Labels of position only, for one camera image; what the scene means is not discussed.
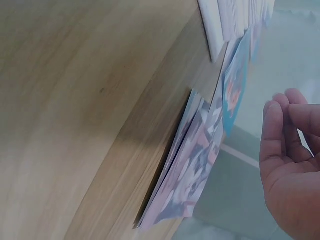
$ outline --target palm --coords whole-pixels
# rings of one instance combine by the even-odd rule
[[[320,221],[310,220],[305,214],[307,209],[320,209],[314,201],[316,195],[320,198],[320,108],[317,106],[319,111],[315,113],[311,111],[315,106],[291,104],[307,101],[299,91],[290,89],[265,105],[260,173],[265,201],[275,220],[292,236],[307,239],[301,235],[304,229],[312,228],[315,220]],[[302,145],[297,128],[304,132],[312,153]]]

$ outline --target green surface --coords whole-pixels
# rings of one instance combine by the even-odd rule
[[[269,213],[259,169],[221,151],[194,217],[251,239],[269,239],[278,226]]]

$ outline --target wood grain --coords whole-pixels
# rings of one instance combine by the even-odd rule
[[[121,129],[72,221],[66,240],[123,239],[124,232],[131,231],[190,88],[198,89],[208,101],[213,96],[222,57],[217,65],[210,62],[201,26],[197,11]]]
[[[209,99],[216,84],[197,9],[0,2],[0,239],[140,236],[132,223],[187,88]]]

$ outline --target stack of paper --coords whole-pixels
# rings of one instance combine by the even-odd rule
[[[245,91],[250,29],[228,44],[211,103],[192,90],[151,197],[136,221],[149,229],[165,219],[191,217],[218,157],[224,132],[236,119]]]
[[[224,42],[242,38],[261,22],[269,25],[275,0],[198,0],[211,58],[218,59]]]

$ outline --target white paper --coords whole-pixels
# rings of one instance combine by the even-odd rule
[[[212,60],[216,62],[225,43],[218,0],[198,0],[198,2],[209,44],[210,55]]]

